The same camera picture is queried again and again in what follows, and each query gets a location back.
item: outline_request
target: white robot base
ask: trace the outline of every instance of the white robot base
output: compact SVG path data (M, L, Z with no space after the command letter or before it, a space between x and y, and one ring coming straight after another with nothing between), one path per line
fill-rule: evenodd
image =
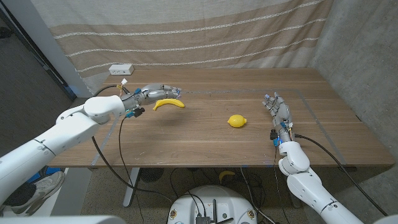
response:
M206 185L179 197L170 208L167 223L255 224L257 216L253 206L242 195L226 187Z

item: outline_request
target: table leg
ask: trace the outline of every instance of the table leg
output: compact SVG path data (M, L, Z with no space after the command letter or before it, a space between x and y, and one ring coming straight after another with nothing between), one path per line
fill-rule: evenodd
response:
M138 176L139 176L139 167L135 167L131 169L130 173L130 179L134 187L137 185L138 181ZM126 194L124 195L124 200L123 200L123 207L127 208L131 205L132 199L134 197L134 189L127 187L126 189Z

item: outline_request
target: lemon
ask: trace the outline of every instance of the lemon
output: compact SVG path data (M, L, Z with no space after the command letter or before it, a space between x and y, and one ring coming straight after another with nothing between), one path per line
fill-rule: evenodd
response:
M242 115L236 114L236 115L232 115L229 120L228 120L228 124L231 125L234 128L238 128L243 126L244 124L246 124L247 119L244 118Z

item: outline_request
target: connector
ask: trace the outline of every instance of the connector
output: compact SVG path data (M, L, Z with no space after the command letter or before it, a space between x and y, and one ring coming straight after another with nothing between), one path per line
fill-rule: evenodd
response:
M138 94L138 93L140 93L141 92L141 89L140 88L137 88L135 91L134 91L134 94Z
M132 116L134 116L134 112L133 112L133 111L130 112L130 113L128 113L128 114L126 114L126 117L127 117L127 118L131 118Z
M272 129L271 133L269 134L269 139L270 140L274 140L274 139L277 139L277 138L278 138L278 133L276 133L275 129Z
M144 108L137 108L134 110L134 117L140 116L143 112L145 112Z
M123 78L122 85L125 85L126 83L127 83L127 80L125 78Z

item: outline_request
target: sneaker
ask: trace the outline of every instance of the sneaker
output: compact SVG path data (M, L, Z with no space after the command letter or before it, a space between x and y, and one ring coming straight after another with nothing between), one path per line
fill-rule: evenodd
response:
M65 174L58 171L37 181L34 183L36 191L33 197L23 205L11 207L11 210L20 216L33 215L61 187L64 178Z

